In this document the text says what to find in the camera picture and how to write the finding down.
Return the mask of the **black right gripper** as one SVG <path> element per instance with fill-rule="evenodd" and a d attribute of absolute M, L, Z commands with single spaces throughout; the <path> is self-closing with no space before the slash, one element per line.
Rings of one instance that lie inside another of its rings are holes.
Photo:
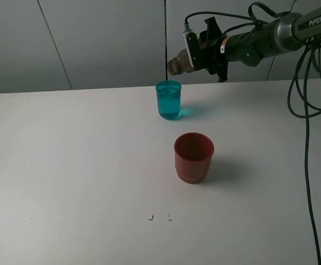
<path fill-rule="evenodd" d="M 223 35 L 215 17 L 205 19 L 206 31 L 200 33 L 198 42 L 203 62 L 196 64 L 196 70 L 207 68 L 211 75 L 217 75 L 218 82 L 228 80 L 228 62 L 241 62 L 255 67 L 261 61 L 259 42 L 261 34 L 256 30 L 237 35 Z"/>

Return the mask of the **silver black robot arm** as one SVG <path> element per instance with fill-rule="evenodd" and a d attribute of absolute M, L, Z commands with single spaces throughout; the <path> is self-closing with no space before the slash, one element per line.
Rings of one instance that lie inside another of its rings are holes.
<path fill-rule="evenodd" d="M 253 29 L 232 36 L 221 32 L 214 17 L 207 19 L 202 37 L 186 41 L 194 70 L 206 69 L 224 82 L 230 62 L 255 67 L 262 59 L 297 51 L 309 39 L 321 36 L 321 7 L 301 15 L 276 13 L 265 4 L 254 2 L 248 7 L 246 19 Z"/>

